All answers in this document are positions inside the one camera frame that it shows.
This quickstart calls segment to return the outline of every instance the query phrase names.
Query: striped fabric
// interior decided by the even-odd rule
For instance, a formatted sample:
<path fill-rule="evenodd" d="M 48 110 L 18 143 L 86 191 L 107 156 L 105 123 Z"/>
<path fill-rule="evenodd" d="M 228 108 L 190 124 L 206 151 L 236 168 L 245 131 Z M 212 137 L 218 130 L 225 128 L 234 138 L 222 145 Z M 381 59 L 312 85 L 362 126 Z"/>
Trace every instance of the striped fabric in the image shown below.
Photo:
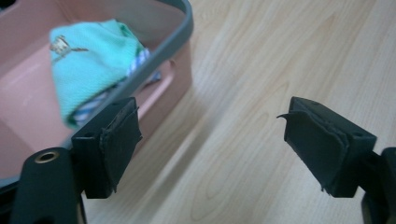
<path fill-rule="evenodd" d="M 134 74 L 134 71 L 137 69 L 138 66 L 144 63 L 144 61 L 149 57 L 149 50 L 144 49 L 140 51 L 138 56 L 135 58 L 135 60 L 131 63 L 130 67 L 127 70 L 126 77 L 130 77 Z M 157 82 L 161 80 L 161 72 L 156 71 L 154 74 L 148 79 L 146 82 L 146 85 Z M 91 115 L 91 113 L 95 110 L 96 107 L 98 107 L 106 98 L 107 96 L 111 93 L 112 90 L 117 88 L 119 85 L 121 85 L 123 81 L 119 82 L 109 90 L 103 91 L 96 97 L 92 98 L 89 102 L 85 103 L 81 107 L 78 108 L 73 114 L 73 119 L 75 120 L 76 124 L 78 126 L 81 126 L 85 123 L 87 118 Z"/>

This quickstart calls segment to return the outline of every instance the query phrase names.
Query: pink plastic container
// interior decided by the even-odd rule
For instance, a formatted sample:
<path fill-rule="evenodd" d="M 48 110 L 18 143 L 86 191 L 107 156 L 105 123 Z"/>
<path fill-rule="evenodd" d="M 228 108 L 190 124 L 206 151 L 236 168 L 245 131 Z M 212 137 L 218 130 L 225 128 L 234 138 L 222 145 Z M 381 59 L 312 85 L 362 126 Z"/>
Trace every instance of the pink plastic container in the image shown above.
<path fill-rule="evenodd" d="M 75 130 L 61 121 L 50 71 L 50 29 L 113 18 L 126 23 L 152 54 L 138 75 L 97 111 L 134 95 L 148 139 L 190 87 L 192 15 L 187 0 L 19 0 L 0 12 L 0 179 L 17 175 L 34 152 L 70 147 Z M 142 88 L 156 69 L 162 80 Z"/>

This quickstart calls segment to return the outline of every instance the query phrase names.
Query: folded cloth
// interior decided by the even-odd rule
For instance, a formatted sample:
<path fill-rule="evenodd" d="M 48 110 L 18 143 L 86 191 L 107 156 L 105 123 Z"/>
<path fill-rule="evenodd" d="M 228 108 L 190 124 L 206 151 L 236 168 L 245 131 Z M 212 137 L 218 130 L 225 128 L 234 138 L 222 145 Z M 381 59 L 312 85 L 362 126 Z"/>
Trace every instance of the folded cloth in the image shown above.
<path fill-rule="evenodd" d="M 52 77 L 66 125 L 76 128 L 74 112 L 128 76 L 144 47 L 118 21 L 80 22 L 49 34 Z"/>
<path fill-rule="evenodd" d="M 143 64 L 146 59 L 149 57 L 149 50 L 144 49 L 139 52 L 137 57 L 132 61 L 131 65 L 127 70 L 127 77 L 131 77 L 134 75 L 134 71 Z M 160 71 L 154 72 L 154 74 L 148 78 L 146 84 L 150 84 L 156 81 L 161 80 L 161 73 Z M 118 86 L 122 85 L 123 81 L 117 83 L 113 87 L 101 92 L 99 95 L 93 97 L 92 99 L 88 100 L 84 105 L 80 106 L 72 116 L 73 121 L 77 124 L 77 126 L 81 126 L 84 124 L 86 119 L 90 116 L 90 114 L 98 107 L 106 98 L 107 96 Z"/>

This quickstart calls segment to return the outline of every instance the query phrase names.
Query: wooden table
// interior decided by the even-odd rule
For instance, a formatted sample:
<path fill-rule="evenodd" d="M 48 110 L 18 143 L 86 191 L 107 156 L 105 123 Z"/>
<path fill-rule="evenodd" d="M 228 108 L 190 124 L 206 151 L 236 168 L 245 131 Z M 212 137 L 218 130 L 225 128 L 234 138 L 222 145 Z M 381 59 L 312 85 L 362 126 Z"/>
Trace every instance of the wooden table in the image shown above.
<path fill-rule="evenodd" d="M 191 0 L 193 84 L 90 223 L 362 223 L 283 141 L 291 96 L 396 146 L 394 0 Z"/>

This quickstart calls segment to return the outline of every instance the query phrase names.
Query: teal cloth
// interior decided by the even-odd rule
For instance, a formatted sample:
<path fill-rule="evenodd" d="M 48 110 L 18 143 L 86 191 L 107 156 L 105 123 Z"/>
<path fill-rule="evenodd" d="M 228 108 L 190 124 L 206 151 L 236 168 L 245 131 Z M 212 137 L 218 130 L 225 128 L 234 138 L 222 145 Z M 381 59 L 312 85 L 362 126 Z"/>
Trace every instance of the teal cloth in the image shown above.
<path fill-rule="evenodd" d="M 127 77 L 144 49 L 128 27 L 115 20 L 80 22 L 51 30 L 52 77 L 64 123 L 72 128 L 79 106 Z"/>

